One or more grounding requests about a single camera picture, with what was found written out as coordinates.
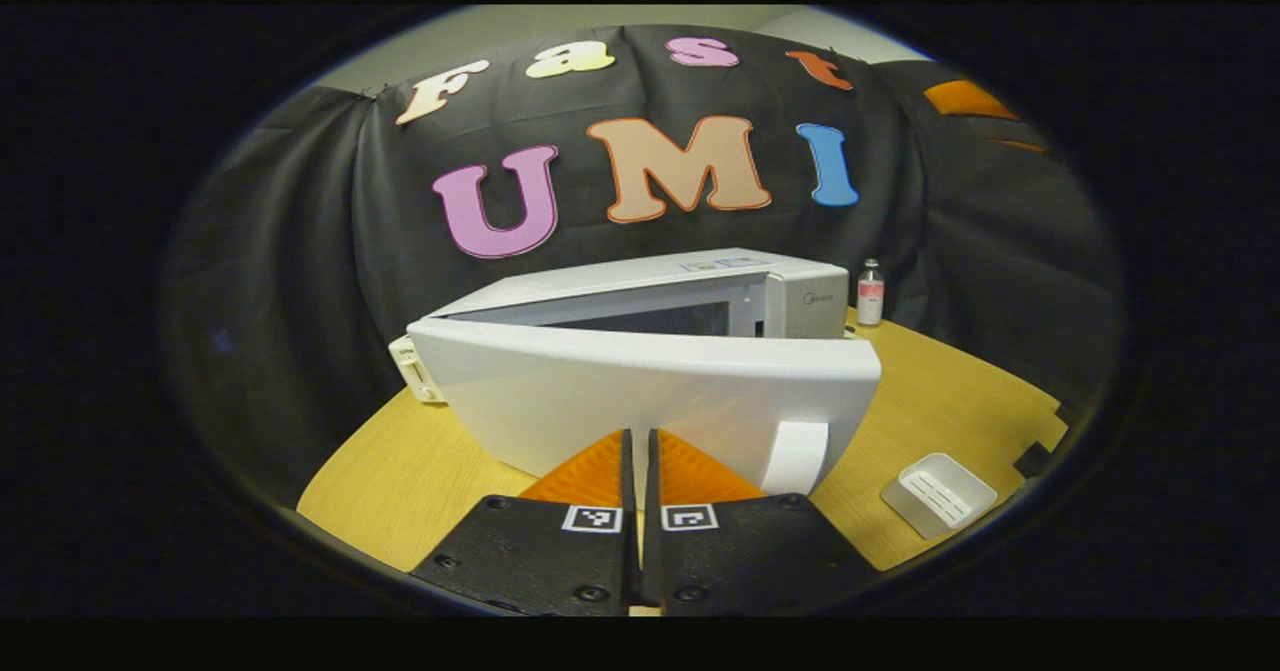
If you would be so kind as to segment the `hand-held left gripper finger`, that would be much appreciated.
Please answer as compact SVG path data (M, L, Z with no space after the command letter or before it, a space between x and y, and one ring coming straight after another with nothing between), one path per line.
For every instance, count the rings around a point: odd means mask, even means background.
M640 595L669 617L818 615L881 576L803 493L765 496L682 439L648 439Z
M481 498L412 570L516 615L625 616L639 598L632 434L613 432L520 496Z

